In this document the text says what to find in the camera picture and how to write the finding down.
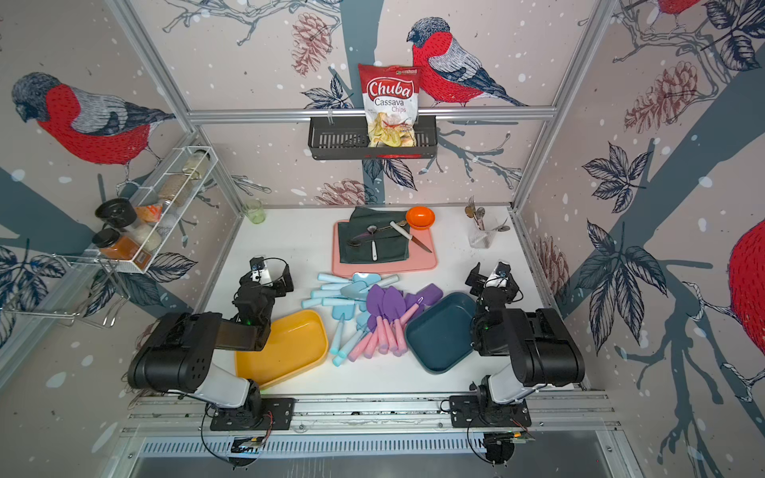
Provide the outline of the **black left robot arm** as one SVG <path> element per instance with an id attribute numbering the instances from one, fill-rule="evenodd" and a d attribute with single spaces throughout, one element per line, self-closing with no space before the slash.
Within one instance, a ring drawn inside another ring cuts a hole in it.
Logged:
<path id="1" fill-rule="evenodd" d="M 259 414 L 257 384 L 213 364 L 213 354 L 262 351 L 276 300 L 293 291 L 284 259 L 252 258 L 232 299 L 237 314 L 231 319 L 215 312 L 163 316 L 131 361 L 127 383 L 134 390 L 190 396 L 220 411 Z"/>

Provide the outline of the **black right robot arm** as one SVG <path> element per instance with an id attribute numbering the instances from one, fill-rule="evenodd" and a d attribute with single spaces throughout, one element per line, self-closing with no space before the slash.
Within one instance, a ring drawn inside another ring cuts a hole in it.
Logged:
<path id="1" fill-rule="evenodd" d="M 498 263 L 489 276 L 475 265 L 465 285 L 476 298 L 472 348 L 482 357 L 509 358 L 500 372 L 472 384 L 479 407 L 511 406 L 546 386 L 582 382 L 585 360 L 557 310 L 526 312 L 512 306 L 521 290 L 509 264 Z"/>

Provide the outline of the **teal storage box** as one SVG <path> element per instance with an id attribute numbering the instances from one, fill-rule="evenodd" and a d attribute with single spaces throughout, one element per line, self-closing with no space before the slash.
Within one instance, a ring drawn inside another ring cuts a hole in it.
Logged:
<path id="1" fill-rule="evenodd" d="M 408 349 L 430 374 L 445 374 L 472 352 L 471 324 L 476 302 L 452 293 L 404 328 Z"/>

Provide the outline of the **yellow plastic tray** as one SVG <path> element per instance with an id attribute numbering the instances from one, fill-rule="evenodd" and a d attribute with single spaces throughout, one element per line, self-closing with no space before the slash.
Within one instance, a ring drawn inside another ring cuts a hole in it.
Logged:
<path id="1" fill-rule="evenodd" d="M 329 348 L 322 317 L 313 310 L 302 310 L 272 323 L 262 351 L 236 352 L 235 372 L 266 390 L 320 366 Z"/>

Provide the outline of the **clear cup with utensils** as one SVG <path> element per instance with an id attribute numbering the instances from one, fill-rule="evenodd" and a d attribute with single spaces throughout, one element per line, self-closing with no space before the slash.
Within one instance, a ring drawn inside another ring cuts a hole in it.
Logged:
<path id="1" fill-rule="evenodd" d="M 477 206 L 473 196 L 470 196 L 466 207 L 465 215 L 472 221 L 472 229 L 468 235 L 468 242 L 471 248 L 488 249 L 499 233 L 511 230 L 507 221 L 488 227 L 485 223 L 486 210 L 482 206 Z"/>

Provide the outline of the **pink cutting board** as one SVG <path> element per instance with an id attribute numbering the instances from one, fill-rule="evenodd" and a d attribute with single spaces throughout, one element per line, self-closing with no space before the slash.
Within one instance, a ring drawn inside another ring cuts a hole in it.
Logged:
<path id="1" fill-rule="evenodd" d="M 400 258 L 400 251 L 404 250 L 404 237 L 386 237 L 374 240 L 379 255 L 378 261 L 371 257 L 372 246 L 365 241 L 360 248 L 346 246 L 346 241 L 340 241 L 339 228 L 346 224 L 346 220 L 337 221 L 333 226 L 332 265 L 334 275 L 351 278 L 355 273 L 374 273 L 381 276 L 390 274 L 404 274 L 412 272 L 424 272 L 434 270 L 438 265 L 434 239 L 429 230 L 414 230 L 412 236 L 426 245 L 432 252 L 428 253 L 416 243 L 408 243 L 408 253 Z"/>

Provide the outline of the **small green glass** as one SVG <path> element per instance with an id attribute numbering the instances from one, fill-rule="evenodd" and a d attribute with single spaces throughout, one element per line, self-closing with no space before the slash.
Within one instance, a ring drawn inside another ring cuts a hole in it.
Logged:
<path id="1" fill-rule="evenodd" d="M 246 201 L 243 206 L 243 213 L 252 224 L 262 224 L 266 220 L 266 211 L 259 199 Z"/>

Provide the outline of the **orange bowl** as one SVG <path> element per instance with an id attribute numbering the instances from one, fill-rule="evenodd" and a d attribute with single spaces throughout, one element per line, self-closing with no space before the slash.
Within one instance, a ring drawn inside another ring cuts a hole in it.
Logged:
<path id="1" fill-rule="evenodd" d="M 433 210 L 425 206 L 416 206 L 408 209 L 406 222 L 416 230 L 428 230 L 436 221 Z"/>

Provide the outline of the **dark metal spoon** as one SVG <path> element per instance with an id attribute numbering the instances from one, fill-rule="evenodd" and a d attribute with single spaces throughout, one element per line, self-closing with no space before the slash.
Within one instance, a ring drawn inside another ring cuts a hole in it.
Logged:
<path id="1" fill-rule="evenodd" d="M 376 233 L 376 241 L 384 241 L 390 239 L 402 238 L 400 233 L 397 233 L 390 225 L 378 228 Z M 352 237 L 346 241 L 346 244 L 352 247 L 360 247 L 362 244 L 370 243 L 368 231 L 360 235 Z"/>

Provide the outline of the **dark green cloth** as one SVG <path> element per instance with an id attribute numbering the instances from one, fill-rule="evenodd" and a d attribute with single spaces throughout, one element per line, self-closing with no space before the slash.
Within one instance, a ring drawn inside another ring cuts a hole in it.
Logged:
<path id="1" fill-rule="evenodd" d="M 390 225 L 392 222 L 410 231 L 404 211 L 357 207 L 348 221 L 337 225 L 340 262 L 394 263 L 408 259 L 408 239 Z"/>

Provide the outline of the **orange spice jar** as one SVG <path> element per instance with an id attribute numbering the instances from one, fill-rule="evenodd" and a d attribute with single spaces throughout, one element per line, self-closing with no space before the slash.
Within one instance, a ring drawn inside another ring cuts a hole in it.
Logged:
<path id="1" fill-rule="evenodd" d="M 93 236 L 92 242 L 104 256 L 110 259 L 131 260 L 139 252 L 139 244 L 113 228 L 102 229 Z"/>

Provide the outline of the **black lid spice jar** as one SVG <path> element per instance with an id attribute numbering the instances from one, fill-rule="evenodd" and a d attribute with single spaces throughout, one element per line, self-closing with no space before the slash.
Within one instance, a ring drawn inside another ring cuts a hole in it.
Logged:
<path id="1" fill-rule="evenodd" d="M 126 229 L 139 219 L 133 205 L 125 198 L 104 202 L 96 209 L 95 215 L 107 225 L 119 229 Z"/>

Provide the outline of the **Chuba cassava chips bag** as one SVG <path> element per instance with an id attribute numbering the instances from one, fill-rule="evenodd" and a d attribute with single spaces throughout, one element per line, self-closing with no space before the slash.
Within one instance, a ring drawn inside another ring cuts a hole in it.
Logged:
<path id="1" fill-rule="evenodd" d="M 360 65 L 371 147 L 415 147 L 420 71 L 417 67 Z"/>

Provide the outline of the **white handled knife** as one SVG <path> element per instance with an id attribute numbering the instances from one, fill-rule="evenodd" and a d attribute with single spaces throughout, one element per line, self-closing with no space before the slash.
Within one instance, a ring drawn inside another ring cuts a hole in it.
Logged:
<path id="1" fill-rule="evenodd" d="M 414 235 L 410 234 L 404 227 L 400 226 L 397 222 L 391 221 L 390 227 L 394 229 L 397 233 L 400 233 L 402 237 L 408 239 L 408 241 L 414 243 L 415 245 L 418 245 L 422 250 L 426 251 L 427 253 L 432 254 L 434 251 L 430 249 L 430 247 L 427 247 L 420 239 L 416 238 Z"/>

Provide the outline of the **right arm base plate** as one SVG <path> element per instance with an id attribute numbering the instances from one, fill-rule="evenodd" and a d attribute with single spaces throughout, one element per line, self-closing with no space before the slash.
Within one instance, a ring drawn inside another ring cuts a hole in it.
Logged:
<path id="1" fill-rule="evenodd" d="M 450 396 L 445 410 L 453 428 L 528 428 L 532 425 L 526 402 L 495 404 L 488 400 L 483 404 L 476 394 L 462 394 Z"/>

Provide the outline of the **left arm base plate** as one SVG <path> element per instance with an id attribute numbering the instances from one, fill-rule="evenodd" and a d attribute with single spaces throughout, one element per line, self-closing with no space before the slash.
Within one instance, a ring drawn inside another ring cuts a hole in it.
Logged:
<path id="1" fill-rule="evenodd" d="M 282 431 L 290 428 L 295 398 L 259 398 L 239 408 L 221 408 L 213 414 L 212 431 Z"/>

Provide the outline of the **white handled small spoon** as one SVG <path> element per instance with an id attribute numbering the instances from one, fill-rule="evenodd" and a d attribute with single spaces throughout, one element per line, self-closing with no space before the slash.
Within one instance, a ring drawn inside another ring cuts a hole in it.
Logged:
<path id="1" fill-rule="evenodd" d="M 378 249 L 377 249 L 377 243 L 375 239 L 377 231 L 378 231 L 378 227 L 376 227 L 376 225 L 370 225 L 368 227 L 368 235 L 370 238 L 371 251 L 372 251 L 372 260 L 374 262 L 378 261 Z"/>

